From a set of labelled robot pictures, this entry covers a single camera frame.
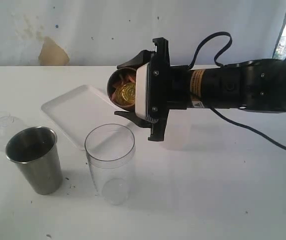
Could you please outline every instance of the stainless steel cup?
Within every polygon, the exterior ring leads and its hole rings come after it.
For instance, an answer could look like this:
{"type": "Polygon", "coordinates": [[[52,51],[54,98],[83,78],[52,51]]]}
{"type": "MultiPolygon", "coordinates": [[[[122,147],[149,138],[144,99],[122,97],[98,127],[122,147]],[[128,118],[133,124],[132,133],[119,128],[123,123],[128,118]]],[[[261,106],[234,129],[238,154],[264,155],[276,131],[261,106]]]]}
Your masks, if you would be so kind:
{"type": "Polygon", "coordinates": [[[7,158],[41,195],[56,191],[63,180],[56,142],[52,129],[36,126],[20,131],[6,145],[7,158]]]}

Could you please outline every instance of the black wire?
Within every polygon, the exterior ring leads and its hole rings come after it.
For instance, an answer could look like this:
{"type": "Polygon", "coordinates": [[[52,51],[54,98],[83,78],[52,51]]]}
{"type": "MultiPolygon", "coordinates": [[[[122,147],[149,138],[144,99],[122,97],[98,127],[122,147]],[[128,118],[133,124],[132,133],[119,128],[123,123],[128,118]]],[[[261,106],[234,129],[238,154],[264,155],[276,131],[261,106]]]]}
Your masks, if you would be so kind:
{"type": "MultiPolygon", "coordinates": [[[[217,58],[222,54],[224,53],[231,45],[232,45],[232,37],[231,35],[228,33],[228,32],[225,32],[225,31],[220,31],[220,32],[217,32],[217,33],[214,33],[210,36],[208,36],[207,38],[205,38],[197,47],[196,51],[195,51],[195,54],[194,54],[194,58],[191,62],[191,64],[188,66],[188,69],[192,69],[194,64],[195,64],[195,61],[196,61],[196,58],[197,58],[197,55],[198,55],[198,52],[200,51],[200,49],[202,48],[203,45],[205,45],[209,40],[215,38],[215,37],[218,37],[218,36],[229,36],[230,37],[230,40],[229,42],[226,44],[226,46],[224,46],[216,55],[215,55],[215,63],[217,66],[219,67],[223,67],[224,65],[217,62],[217,58]]],[[[195,97],[197,97],[199,99],[199,101],[202,101],[202,99],[195,93],[193,92],[190,92],[190,95],[193,95],[195,97]]],[[[268,140],[269,142],[271,142],[272,144],[278,146],[279,148],[281,149],[284,149],[286,150],[286,146],[285,145],[282,145],[280,144],[279,142],[273,140],[271,137],[267,136],[266,134],[262,133],[261,131],[258,131],[257,129],[251,127],[251,126],[248,126],[248,125],[245,125],[245,124],[242,124],[242,123],[239,123],[239,122],[236,122],[236,121],[233,121],[227,117],[225,117],[224,115],[222,115],[220,112],[218,112],[216,109],[214,109],[213,107],[211,107],[210,105],[208,105],[206,102],[204,102],[204,104],[206,105],[207,108],[209,108],[211,111],[213,111],[217,116],[219,116],[221,119],[227,121],[228,123],[230,124],[233,124],[235,126],[238,126],[238,127],[241,127],[241,128],[244,128],[244,129],[247,129],[249,131],[252,131],[256,134],[258,134],[259,136],[263,137],[264,139],[268,140]]]]}
{"type": "Polygon", "coordinates": [[[209,40],[214,39],[214,38],[219,37],[219,36],[227,36],[227,37],[230,38],[229,41],[228,41],[228,43],[227,43],[227,44],[215,55],[215,57],[214,57],[214,61],[215,61],[215,64],[216,64],[217,66],[219,66],[219,67],[223,67],[223,66],[224,66],[224,65],[221,64],[220,62],[217,62],[217,59],[219,58],[219,56],[220,56],[221,54],[223,54],[227,49],[230,48],[230,46],[231,46],[232,43],[233,43],[233,39],[232,39],[232,36],[230,35],[229,32],[219,31],[219,32],[216,32],[216,33],[214,33],[214,34],[209,35],[207,38],[205,38],[204,40],[201,41],[201,43],[198,45],[198,47],[197,47],[197,49],[196,49],[196,51],[195,51],[195,54],[194,54],[194,57],[193,57],[193,60],[192,60],[191,64],[189,64],[189,66],[188,66],[188,69],[189,69],[189,70],[194,67],[195,61],[196,61],[196,58],[197,58],[197,55],[198,55],[200,49],[201,49],[209,40]]]}

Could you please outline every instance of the clear plastic cup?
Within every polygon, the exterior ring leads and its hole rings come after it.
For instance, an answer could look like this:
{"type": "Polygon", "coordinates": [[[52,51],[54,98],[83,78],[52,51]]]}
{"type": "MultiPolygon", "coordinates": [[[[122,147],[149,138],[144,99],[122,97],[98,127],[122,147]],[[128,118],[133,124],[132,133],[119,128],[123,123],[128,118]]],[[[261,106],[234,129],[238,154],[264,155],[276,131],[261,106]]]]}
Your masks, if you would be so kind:
{"type": "Polygon", "coordinates": [[[99,126],[86,137],[85,150],[98,194],[112,205],[125,202],[135,176],[132,131],[118,124],[99,126]]]}

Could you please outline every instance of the white plastic tray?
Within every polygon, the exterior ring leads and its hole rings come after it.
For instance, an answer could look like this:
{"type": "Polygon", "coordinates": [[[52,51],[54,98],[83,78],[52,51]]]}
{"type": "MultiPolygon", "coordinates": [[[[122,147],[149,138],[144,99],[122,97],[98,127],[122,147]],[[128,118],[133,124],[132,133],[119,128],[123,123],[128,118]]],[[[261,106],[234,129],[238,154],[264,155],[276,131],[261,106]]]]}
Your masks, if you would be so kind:
{"type": "Polygon", "coordinates": [[[114,111],[122,109],[113,105],[107,95],[87,85],[44,103],[41,110],[80,150],[85,150],[86,136],[94,128],[110,123],[129,124],[129,120],[114,115],[114,111]]]}

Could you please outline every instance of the white tabletop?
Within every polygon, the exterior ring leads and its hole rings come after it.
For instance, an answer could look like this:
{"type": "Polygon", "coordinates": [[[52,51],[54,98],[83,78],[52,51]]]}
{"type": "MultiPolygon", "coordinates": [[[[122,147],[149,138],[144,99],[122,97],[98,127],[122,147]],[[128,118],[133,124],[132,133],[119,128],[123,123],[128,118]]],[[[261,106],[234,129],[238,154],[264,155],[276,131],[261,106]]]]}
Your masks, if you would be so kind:
{"type": "MultiPolygon", "coordinates": [[[[206,109],[189,110],[193,138],[185,151],[165,150],[136,127],[135,194],[121,206],[95,196],[84,152],[40,106],[82,84],[103,90],[114,70],[0,67],[0,111],[53,128],[69,178],[54,194],[38,195],[0,153],[0,240],[286,239],[286,152],[206,109]]],[[[286,113],[221,112],[286,144],[286,113]]]]}

